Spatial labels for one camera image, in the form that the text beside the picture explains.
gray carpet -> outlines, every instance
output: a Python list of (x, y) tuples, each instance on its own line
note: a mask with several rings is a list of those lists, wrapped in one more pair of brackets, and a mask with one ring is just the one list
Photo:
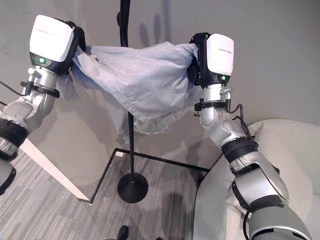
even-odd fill
[(129, 226), (129, 240), (191, 240), (197, 180), (204, 172), (135, 157), (149, 183), (139, 203), (122, 201), (121, 176), (129, 156), (115, 156), (93, 204), (78, 201), (23, 152), (13, 161), (17, 176), (0, 196), (2, 240), (102, 240)]

black cable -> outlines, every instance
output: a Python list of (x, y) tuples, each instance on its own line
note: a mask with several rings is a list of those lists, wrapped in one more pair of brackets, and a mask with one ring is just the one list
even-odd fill
[(7, 106), (8, 104), (4, 103), (3, 101), (0, 101), (0, 104)]
[(11, 88), (10, 86), (8, 86), (7, 84), (5, 84), (3, 81), (1, 81), (0, 80), (0, 84), (1, 85), (3, 85), (3, 86), (5, 86), (7, 89), (9, 89), (11, 92), (13, 92), (13, 93), (15, 93), (15, 94), (17, 94), (17, 95), (19, 95), (19, 96), (21, 96), (21, 97), (25, 97), (25, 96), (27, 96), (26, 94), (21, 94), (21, 93), (19, 93), (19, 92), (17, 92), (16, 90), (14, 90), (13, 88)]
[(250, 131), (249, 131), (249, 129), (248, 129), (247, 124), (246, 124), (245, 121), (244, 121), (244, 108), (243, 108), (242, 104), (239, 103), (239, 104), (236, 106), (236, 108), (235, 108), (233, 111), (230, 111), (229, 113), (230, 113), (230, 114), (234, 114), (239, 108), (240, 108), (240, 116), (236, 116), (236, 117), (233, 118), (232, 120), (240, 119), (241, 127), (242, 127), (242, 129), (243, 129), (246, 137), (247, 137), (248, 139), (251, 139), (251, 140), (252, 140), (251, 133), (250, 133)]
[(247, 220), (249, 217), (249, 211), (246, 212), (246, 214), (244, 215), (244, 219), (243, 219), (243, 224), (242, 224), (242, 229), (243, 229), (243, 234), (246, 240), (250, 240), (248, 235), (247, 235)]

gray wall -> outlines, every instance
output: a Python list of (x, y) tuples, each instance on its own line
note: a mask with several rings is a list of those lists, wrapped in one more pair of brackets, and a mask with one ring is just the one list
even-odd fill
[[(90, 45), (119, 46), (119, 6), (119, 0), (1, 1), (2, 79), (17, 89), (27, 78), (37, 14), (75, 21)], [(235, 42), (232, 107), (242, 103), (248, 123), (281, 118), (320, 125), (319, 12), (317, 0), (132, 0), (129, 46), (187, 43), (198, 32), (225, 34)], [(2, 101), (15, 99), (0, 91)], [(77, 91), (75, 102), (56, 101), (30, 139), (89, 195), (112, 149), (125, 145), (101, 94), (80, 86)], [(136, 149), (202, 167), (219, 155), (192, 112), (164, 134), (136, 134)]]

black metal pole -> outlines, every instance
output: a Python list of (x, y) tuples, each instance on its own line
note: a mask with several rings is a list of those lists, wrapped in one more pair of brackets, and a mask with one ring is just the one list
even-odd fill
[[(129, 13), (130, 13), (130, 0), (121, 0), (120, 13), (117, 16), (118, 24), (120, 27), (120, 44), (121, 47), (127, 48), (128, 43), (128, 25), (129, 25)], [(128, 112), (129, 119), (129, 142), (130, 142), (130, 165), (131, 165), (131, 177), (134, 181), (135, 176), (135, 136), (134, 136), (134, 116)]]
[[(120, 12), (116, 16), (120, 27), (121, 47), (128, 47), (128, 23), (129, 23), (130, 0), (121, 0)], [(135, 138), (134, 138), (134, 116), (128, 112), (129, 141), (130, 141), (130, 166), (131, 173), (124, 175), (118, 183), (120, 198), (127, 203), (140, 202), (148, 193), (149, 185), (146, 178), (135, 173)]]
[(134, 116), (128, 112), (129, 118), (129, 141), (130, 141), (130, 165), (132, 181), (135, 180), (135, 138), (134, 138)]

silver robot arm segment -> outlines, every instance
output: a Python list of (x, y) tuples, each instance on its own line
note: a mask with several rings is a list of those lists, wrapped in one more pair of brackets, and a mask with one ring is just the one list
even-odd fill
[(38, 15), (30, 36), (30, 59), (27, 82), (21, 97), (8, 104), (0, 115), (0, 195), (15, 178), (9, 163), (27, 136), (38, 129), (52, 111), (60, 93), (56, 90), (59, 76), (67, 75), (77, 47), (85, 51), (82, 28), (71, 21)]
[(235, 175), (232, 190), (240, 205), (252, 213), (250, 240), (311, 240), (302, 220), (288, 207), (289, 192), (272, 166), (258, 151), (243, 121), (231, 120), (231, 89), (226, 88), (233, 70), (234, 42), (229, 37), (197, 33), (190, 41), (198, 46), (198, 59), (188, 69), (188, 77), (203, 88), (203, 98), (194, 106), (201, 125), (221, 149)]

